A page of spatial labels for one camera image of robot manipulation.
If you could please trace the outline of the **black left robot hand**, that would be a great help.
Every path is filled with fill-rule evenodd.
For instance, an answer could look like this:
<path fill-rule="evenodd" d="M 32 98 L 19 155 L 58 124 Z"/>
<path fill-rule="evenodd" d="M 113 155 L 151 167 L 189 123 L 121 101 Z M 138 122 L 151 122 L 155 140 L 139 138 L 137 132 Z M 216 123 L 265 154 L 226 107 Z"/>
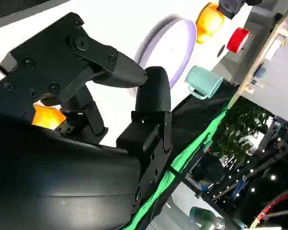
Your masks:
<path fill-rule="evenodd" d="M 244 4 L 244 0 L 219 0 L 217 10 L 232 20 Z"/>

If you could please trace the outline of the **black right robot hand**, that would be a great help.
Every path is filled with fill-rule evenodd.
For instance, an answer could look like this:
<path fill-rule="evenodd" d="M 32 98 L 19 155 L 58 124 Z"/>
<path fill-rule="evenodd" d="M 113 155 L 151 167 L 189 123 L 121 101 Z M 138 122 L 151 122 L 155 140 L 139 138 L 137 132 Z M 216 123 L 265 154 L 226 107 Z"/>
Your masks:
<path fill-rule="evenodd" d="M 68 13 L 0 70 L 0 230 L 118 230 L 153 193 L 172 151 L 162 67 L 141 68 Z M 137 88 L 132 121 L 107 134 L 88 81 Z"/>

